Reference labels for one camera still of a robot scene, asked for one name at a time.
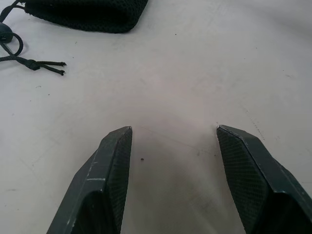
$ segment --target black cord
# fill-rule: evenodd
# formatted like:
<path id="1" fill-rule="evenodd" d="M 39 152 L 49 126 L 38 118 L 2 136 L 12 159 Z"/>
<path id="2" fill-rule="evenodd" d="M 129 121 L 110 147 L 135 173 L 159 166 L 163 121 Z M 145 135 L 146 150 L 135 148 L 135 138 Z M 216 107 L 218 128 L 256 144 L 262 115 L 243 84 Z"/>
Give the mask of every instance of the black cord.
<path id="1" fill-rule="evenodd" d="M 9 13 L 12 11 L 13 8 L 25 9 L 22 6 L 17 5 L 20 1 L 21 0 L 16 0 L 12 5 L 7 6 L 3 9 L 3 11 L 0 14 L 0 23 L 2 23 L 5 20 L 5 18 L 9 15 Z M 11 36 L 15 37 L 19 41 L 19 49 L 15 54 L 13 54 L 4 42 L 0 42 L 0 46 L 9 54 L 9 56 L 0 57 L 0 62 L 15 60 L 33 71 L 36 71 L 40 69 L 41 67 L 43 67 L 51 72 L 58 73 L 62 76 L 64 75 L 65 71 L 59 70 L 53 67 L 49 67 L 48 65 L 66 66 L 65 62 L 34 61 L 32 59 L 25 59 L 25 58 L 19 57 L 19 55 L 21 54 L 24 48 L 24 43 L 21 37 L 13 32 L 7 32 L 7 31 L 0 32 L 0 39 L 5 38 L 5 37 L 11 37 Z"/>

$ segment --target black mesh pouch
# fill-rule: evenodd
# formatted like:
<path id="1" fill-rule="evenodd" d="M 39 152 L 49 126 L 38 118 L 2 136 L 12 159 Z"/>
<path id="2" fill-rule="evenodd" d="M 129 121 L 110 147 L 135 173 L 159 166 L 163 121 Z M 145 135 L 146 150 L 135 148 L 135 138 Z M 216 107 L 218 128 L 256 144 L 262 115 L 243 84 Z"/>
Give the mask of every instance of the black mesh pouch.
<path id="1" fill-rule="evenodd" d="M 66 27 L 108 33 L 130 31 L 148 0 L 22 0 L 25 12 Z"/>

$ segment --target black knot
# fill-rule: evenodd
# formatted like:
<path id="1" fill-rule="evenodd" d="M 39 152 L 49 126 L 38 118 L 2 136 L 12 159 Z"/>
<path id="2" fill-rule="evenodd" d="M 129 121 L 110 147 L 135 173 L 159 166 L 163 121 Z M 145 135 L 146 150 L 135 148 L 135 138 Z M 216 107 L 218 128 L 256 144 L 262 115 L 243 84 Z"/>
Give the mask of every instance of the black knot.
<path id="1" fill-rule="evenodd" d="M 26 67 L 28 67 L 29 69 L 33 70 L 33 71 L 36 71 L 36 70 L 39 70 L 39 69 L 40 69 L 39 64 L 38 64 L 36 61 L 34 61 L 33 59 L 27 60 L 27 61 L 24 63 L 24 65 L 25 65 Z"/>

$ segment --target knurled surface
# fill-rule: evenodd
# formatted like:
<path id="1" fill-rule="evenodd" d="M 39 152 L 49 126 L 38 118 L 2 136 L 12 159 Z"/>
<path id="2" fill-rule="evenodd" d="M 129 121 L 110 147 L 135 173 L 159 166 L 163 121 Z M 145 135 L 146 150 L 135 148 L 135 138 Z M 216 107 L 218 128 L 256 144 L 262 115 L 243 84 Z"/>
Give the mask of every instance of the knurled surface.
<path id="1" fill-rule="evenodd" d="M 131 143 L 132 131 L 128 130 L 119 140 L 117 145 L 116 154 L 113 160 L 107 184 L 117 233 L 120 233 L 121 230 L 123 211 L 126 202 Z"/>
<path id="2" fill-rule="evenodd" d="M 269 187 L 242 140 L 223 129 L 217 131 L 226 178 L 246 234 L 253 233 Z"/>

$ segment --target white surface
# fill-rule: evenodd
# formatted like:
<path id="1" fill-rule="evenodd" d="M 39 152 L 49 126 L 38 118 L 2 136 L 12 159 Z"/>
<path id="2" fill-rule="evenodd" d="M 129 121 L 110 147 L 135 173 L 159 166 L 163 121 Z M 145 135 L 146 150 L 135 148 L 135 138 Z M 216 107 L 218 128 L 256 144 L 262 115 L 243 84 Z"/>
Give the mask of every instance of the white surface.
<path id="1" fill-rule="evenodd" d="M 312 195 L 311 9 L 150 0 L 123 35 L 13 10 L 5 23 L 27 44 L 22 56 L 68 66 L 61 77 L 0 63 L 1 232 L 45 233 L 75 172 L 125 125 L 134 130 L 125 234 L 244 233 L 217 124 L 258 136 Z"/>

